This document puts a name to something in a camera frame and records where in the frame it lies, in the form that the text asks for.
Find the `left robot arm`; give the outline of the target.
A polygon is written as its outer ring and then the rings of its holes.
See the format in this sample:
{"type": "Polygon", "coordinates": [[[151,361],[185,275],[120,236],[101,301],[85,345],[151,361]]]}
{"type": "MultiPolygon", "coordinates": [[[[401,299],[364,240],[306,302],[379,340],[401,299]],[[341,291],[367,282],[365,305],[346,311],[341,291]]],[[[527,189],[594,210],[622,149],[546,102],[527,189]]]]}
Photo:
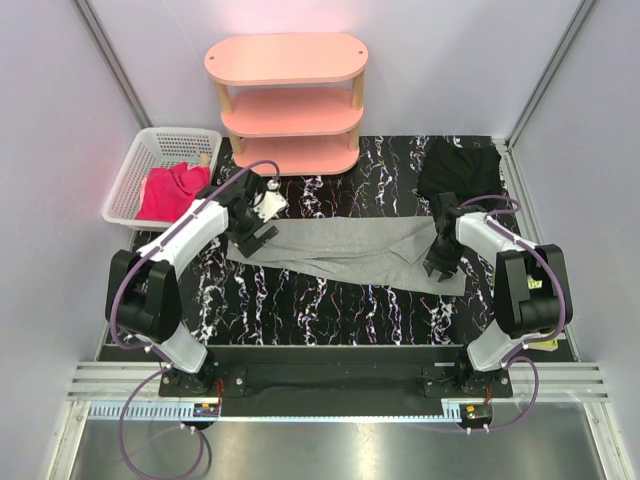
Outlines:
{"type": "Polygon", "coordinates": [[[111,336],[123,331],[136,348],[153,350],[181,371],[181,384],[196,396],[215,386],[207,349],[183,322],[179,279],[205,247],[220,237],[249,258],[278,234],[269,222],[287,206],[277,177],[242,170],[219,187],[197,194],[164,233],[136,251],[120,250],[109,271],[105,317],[111,336]]]}

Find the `grey t-shirt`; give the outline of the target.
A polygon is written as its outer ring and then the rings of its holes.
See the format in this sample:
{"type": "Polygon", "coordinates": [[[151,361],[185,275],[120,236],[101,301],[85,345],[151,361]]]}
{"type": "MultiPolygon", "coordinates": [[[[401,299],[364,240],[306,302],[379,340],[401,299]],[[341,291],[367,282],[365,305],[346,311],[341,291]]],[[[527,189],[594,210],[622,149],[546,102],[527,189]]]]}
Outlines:
{"type": "Polygon", "coordinates": [[[278,234],[253,255],[246,258],[229,245],[226,258],[356,285],[440,296],[465,293],[463,272],[438,281],[423,266],[436,238],[430,217],[282,219],[272,225],[278,234]]]}

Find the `pink three-tier shelf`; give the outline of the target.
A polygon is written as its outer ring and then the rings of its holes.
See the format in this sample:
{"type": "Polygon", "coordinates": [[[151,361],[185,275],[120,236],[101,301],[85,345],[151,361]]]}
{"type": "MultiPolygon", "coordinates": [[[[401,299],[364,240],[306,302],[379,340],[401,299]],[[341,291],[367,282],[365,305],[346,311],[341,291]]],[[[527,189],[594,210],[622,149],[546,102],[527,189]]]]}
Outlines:
{"type": "Polygon", "coordinates": [[[212,46],[213,80],[237,166],[336,175],[359,158],[368,51],[340,32],[240,35],[212,46]]]}

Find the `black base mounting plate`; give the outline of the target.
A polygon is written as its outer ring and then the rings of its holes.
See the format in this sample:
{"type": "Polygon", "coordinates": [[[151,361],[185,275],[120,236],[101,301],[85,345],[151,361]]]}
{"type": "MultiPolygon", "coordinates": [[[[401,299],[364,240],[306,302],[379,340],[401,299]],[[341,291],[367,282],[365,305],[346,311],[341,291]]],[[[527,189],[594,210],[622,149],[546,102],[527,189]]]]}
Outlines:
{"type": "Polygon", "coordinates": [[[163,397],[222,397],[227,418],[440,415],[442,401],[507,399],[503,370],[475,373],[460,346],[215,346],[200,372],[162,376],[163,397]]]}

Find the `white plastic basket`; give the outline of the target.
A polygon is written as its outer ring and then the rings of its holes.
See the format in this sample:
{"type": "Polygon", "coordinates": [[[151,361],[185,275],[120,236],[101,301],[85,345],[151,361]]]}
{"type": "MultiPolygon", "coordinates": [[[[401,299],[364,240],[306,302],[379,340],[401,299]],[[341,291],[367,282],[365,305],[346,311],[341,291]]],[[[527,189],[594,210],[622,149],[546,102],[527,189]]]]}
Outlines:
{"type": "Polygon", "coordinates": [[[197,166],[200,156],[210,157],[209,180],[216,170],[222,135],[214,130],[154,127],[138,132],[127,152],[102,208],[102,218],[133,231],[164,231],[171,223],[137,220],[141,207],[141,185],[154,168],[180,163],[197,166]]]}

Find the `pink t-shirt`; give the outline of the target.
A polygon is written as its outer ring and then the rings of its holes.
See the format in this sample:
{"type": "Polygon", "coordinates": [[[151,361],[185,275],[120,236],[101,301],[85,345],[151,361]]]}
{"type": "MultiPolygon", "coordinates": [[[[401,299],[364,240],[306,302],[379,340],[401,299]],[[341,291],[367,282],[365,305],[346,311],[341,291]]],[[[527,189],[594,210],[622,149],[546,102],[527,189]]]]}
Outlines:
{"type": "Polygon", "coordinates": [[[144,199],[146,195],[146,185],[147,185],[148,177],[144,177],[140,183],[140,193],[139,193],[139,208],[142,209],[144,204],[144,199]]]}

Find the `red t-shirt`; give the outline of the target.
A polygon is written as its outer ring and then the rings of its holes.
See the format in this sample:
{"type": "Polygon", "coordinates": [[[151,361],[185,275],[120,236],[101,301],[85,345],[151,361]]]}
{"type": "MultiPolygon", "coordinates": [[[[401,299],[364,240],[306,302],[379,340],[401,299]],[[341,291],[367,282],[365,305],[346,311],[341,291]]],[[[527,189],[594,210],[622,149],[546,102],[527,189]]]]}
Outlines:
{"type": "Polygon", "coordinates": [[[197,194],[210,182],[208,167],[188,166],[185,162],[169,168],[153,168],[146,195],[136,220],[173,223],[191,206],[197,194]]]}

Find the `black t-shirt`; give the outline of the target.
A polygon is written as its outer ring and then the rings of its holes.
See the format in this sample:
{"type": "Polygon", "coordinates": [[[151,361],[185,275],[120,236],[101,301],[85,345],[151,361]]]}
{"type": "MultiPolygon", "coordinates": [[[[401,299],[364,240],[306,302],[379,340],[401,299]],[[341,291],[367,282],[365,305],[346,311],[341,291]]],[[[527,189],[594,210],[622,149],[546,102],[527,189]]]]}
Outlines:
{"type": "Polygon", "coordinates": [[[436,137],[429,142],[417,192],[429,201],[447,192],[454,193],[460,201],[501,195],[500,161],[493,145],[458,147],[436,137]]]}

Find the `green treehouse book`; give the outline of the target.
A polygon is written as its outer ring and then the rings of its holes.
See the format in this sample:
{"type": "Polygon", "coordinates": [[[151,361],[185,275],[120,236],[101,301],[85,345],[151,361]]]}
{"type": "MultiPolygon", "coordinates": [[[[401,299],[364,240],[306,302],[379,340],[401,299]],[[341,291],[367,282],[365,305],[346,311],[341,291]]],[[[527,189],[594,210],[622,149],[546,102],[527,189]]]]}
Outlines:
{"type": "MultiPolygon", "coordinates": [[[[532,276],[527,277],[527,284],[530,291],[539,290],[543,287],[543,281],[536,280],[532,276]]],[[[554,339],[549,341],[531,343],[528,348],[532,350],[552,352],[559,348],[559,340],[554,339]]]]}

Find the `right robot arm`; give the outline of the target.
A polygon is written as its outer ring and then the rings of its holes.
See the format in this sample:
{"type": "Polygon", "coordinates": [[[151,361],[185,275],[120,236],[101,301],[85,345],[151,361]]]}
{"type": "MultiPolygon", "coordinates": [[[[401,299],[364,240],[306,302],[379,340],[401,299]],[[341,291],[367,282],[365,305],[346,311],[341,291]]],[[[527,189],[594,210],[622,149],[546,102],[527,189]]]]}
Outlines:
{"type": "Polygon", "coordinates": [[[461,203],[451,192],[440,193],[433,213],[436,238],[423,262],[429,275],[452,278],[467,250],[494,269],[494,320],[465,347],[453,374],[457,390],[472,397],[488,387],[489,372],[506,368],[532,343],[556,339],[571,321],[564,253],[506,229],[495,219],[498,213],[485,211],[476,199],[461,203]]]}

